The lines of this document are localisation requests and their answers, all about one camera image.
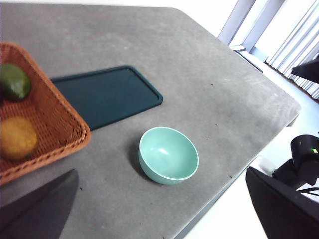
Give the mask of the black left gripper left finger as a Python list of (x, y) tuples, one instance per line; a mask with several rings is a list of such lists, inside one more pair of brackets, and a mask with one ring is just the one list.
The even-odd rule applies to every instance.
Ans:
[(2, 239), (58, 239), (79, 185), (72, 169), (0, 208)]

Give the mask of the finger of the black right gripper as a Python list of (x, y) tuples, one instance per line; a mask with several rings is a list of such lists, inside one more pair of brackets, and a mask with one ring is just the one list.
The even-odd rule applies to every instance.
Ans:
[(316, 58), (307, 63), (296, 66), (292, 69), (292, 74), (319, 83), (319, 59)]

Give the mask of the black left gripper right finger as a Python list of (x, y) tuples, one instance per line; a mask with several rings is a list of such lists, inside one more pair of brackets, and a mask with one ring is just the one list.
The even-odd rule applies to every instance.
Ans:
[(249, 167), (249, 195), (269, 239), (317, 239), (319, 204), (282, 182)]

